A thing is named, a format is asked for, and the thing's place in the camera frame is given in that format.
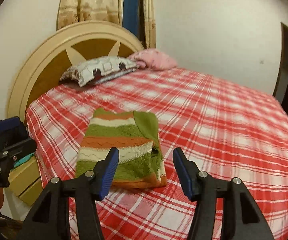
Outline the cream bedside table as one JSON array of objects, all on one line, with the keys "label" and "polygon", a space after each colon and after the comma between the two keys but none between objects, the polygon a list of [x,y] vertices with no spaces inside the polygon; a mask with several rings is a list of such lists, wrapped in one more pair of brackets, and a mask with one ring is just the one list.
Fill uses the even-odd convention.
[{"label": "cream bedside table", "polygon": [[25,204],[32,206],[43,190],[35,156],[13,169],[9,174],[9,189]]}]

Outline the cream wooden headboard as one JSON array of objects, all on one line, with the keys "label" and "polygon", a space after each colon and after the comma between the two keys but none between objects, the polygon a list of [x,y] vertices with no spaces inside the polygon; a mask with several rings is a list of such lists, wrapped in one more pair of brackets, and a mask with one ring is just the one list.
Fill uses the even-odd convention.
[{"label": "cream wooden headboard", "polygon": [[28,106],[59,84],[71,66],[101,56],[128,57],[143,50],[139,39],[110,22],[85,21],[69,25],[47,38],[26,60],[9,91],[6,116],[26,121]]}]

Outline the white patterned pillow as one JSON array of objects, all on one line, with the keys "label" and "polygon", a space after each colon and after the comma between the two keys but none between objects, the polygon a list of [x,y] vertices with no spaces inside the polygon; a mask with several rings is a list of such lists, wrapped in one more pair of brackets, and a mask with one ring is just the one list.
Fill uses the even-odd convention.
[{"label": "white patterned pillow", "polygon": [[129,59],[119,56],[103,56],[69,67],[59,81],[67,80],[85,85],[98,85],[138,70],[139,66]]}]

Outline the green striped knit sweater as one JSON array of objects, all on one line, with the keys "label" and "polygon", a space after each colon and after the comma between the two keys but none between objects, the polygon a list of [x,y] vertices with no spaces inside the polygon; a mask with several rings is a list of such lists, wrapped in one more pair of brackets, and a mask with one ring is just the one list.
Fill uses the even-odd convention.
[{"label": "green striped knit sweater", "polygon": [[150,189],[167,185],[154,113],[96,109],[80,144],[75,176],[92,170],[113,147],[119,150],[119,164],[113,178],[115,187]]}]

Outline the pink pillow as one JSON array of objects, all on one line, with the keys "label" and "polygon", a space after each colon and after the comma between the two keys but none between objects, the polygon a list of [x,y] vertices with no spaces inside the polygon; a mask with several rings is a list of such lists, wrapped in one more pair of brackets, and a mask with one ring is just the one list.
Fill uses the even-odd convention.
[{"label": "pink pillow", "polygon": [[175,59],[157,49],[145,49],[128,56],[140,69],[164,71],[177,67]]}]

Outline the red plaid bed sheet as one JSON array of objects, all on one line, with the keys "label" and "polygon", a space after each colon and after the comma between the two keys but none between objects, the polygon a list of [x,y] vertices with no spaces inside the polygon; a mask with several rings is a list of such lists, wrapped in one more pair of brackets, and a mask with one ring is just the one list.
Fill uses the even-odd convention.
[{"label": "red plaid bed sheet", "polygon": [[75,175],[77,152],[93,112],[156,115],[168,183],[152,190],[113,189],[97,204],[106,239],[186,239],[195,205],[180,187],[172,152],[215,178],[239,177],[275,239],[288,238],[288,116],[265,93],[180,68],[139,70],[96,87],[60,85],[31,103],[43,184]]}]

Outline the beige patterned curtain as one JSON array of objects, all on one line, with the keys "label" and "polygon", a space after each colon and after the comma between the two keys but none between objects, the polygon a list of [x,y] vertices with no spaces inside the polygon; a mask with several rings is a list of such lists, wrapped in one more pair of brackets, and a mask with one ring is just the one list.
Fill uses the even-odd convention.
[{"label": "beige patterned curtain", "polygon": [[[57,29],[82,21],[105,21],[122,25],[124,0],[60,0]],[[156,47],[154,0],[143,0],[144,40]]]}]

